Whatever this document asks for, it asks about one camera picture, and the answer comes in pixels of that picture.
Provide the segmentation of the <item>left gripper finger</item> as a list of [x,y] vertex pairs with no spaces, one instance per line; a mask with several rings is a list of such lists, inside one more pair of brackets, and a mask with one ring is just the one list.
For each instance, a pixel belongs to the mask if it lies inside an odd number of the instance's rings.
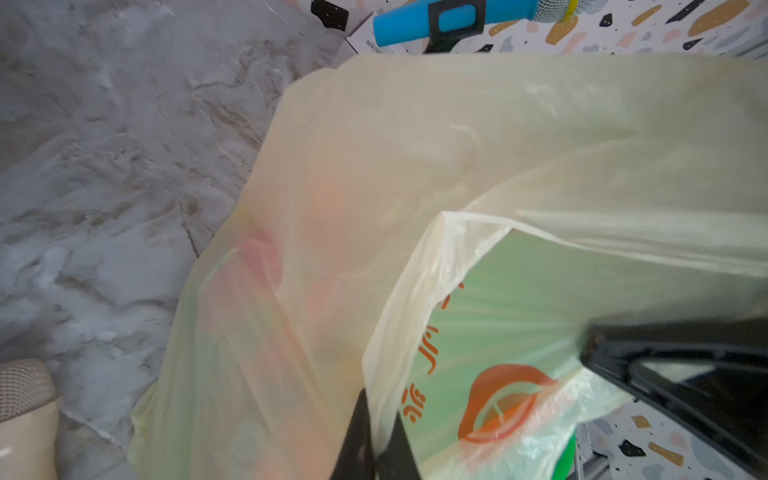
[[386,449],[376,454],[366,390],[360,391],[330,480],[420,480],[401,416]]

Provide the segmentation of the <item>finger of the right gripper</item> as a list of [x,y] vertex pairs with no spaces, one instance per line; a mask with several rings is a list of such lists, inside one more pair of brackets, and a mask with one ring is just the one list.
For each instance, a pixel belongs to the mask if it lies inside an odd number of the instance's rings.
[[766,476],[766,317],[594,323],[580,361],[747,473]]

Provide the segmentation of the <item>yellow plastic bag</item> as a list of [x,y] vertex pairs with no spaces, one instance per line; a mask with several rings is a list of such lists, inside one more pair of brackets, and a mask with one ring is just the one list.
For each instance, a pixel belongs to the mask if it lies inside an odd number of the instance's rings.
[[[283,96],[130,458],[329,479],[365,389],[374,452],[400,415],[421,479],[551,479],[643,402],[582,365],[590,325],[759,316],[765,62],[358,56]],[[620,475],[755,477],[650,408],[602,426]]]

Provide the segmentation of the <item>green plastic basket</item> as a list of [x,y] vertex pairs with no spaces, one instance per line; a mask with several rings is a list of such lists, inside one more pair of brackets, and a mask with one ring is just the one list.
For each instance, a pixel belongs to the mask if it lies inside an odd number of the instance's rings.
[[573,434],[556,462],[551,480],[567,480],[574,469],[577,452],[577,437]]

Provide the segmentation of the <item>beige toy microphone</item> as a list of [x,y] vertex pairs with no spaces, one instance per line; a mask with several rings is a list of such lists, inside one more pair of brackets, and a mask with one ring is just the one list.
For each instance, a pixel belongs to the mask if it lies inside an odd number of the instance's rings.
[[55,479],[59,403],[42,361],[1,365],[1,477]]

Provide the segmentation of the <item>white cardboard box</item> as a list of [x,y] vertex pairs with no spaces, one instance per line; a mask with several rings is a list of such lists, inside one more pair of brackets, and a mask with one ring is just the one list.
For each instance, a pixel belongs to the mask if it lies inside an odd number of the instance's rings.
[[393,55],[390,47],[381,47],[375,40],[374,19],[376,13],[371,13],[346,39],[347,44],[356,54],[385,54]]

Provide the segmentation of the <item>black microphone stand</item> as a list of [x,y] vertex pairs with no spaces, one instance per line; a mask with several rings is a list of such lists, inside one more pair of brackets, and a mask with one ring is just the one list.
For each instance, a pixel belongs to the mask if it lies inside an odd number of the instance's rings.
[[448,53],[460,40],[483,32],[486,1],[437,1],[428,5],[427,12],[429,36],[424,54]]

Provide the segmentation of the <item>blue toy microphone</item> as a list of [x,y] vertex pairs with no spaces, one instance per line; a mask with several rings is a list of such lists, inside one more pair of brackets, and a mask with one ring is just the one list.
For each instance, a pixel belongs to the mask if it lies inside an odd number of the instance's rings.
[[591,5],[585,0],[421,0],[376,16],[373,35],[381,47],[424,38],[463,39],[482,34],[487,24],[559,23]]

